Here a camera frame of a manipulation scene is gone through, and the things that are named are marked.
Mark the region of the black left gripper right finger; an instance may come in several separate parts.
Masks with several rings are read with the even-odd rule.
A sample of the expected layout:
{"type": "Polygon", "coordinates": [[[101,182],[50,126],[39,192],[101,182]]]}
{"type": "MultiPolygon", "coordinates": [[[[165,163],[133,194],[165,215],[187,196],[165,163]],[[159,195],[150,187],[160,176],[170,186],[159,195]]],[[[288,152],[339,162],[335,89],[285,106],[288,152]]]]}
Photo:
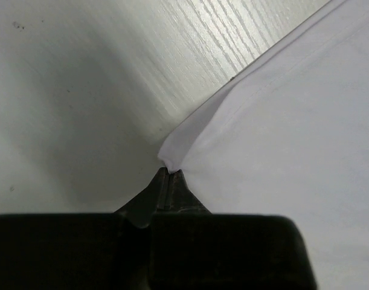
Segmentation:
{"type": "Polygon", "coordinates": [[[188,188],[184,173],[178,170],[169,173],[159,169],[156,177],[159,182],[155,213],[210,214],[211,212],[188,188]]]}

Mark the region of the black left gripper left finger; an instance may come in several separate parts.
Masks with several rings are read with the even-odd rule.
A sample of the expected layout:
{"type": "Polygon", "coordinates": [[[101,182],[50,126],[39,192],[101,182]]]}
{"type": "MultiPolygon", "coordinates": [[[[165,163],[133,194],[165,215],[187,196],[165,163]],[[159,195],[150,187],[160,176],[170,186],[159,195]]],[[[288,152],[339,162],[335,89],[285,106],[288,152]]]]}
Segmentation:
{"type": "Polygon", "coordinates": [[[149,226],[152,216],[164,209],[169,182],[169,172],[165,167],[158,169],[148,186],[115,211],[137,228],[149,226]]]}

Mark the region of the white t shirt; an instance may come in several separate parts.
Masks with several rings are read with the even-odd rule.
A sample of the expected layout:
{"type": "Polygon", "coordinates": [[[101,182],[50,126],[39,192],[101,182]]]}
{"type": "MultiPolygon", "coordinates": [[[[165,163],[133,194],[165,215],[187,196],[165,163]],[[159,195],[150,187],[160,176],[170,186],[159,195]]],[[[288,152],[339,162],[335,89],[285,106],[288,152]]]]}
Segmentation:
{"type": "Polygon", "coordinates": [[[330,1],[158,156],[213,212],[293,219],[320,289],[369,289],[369,1],[330,1]]]}

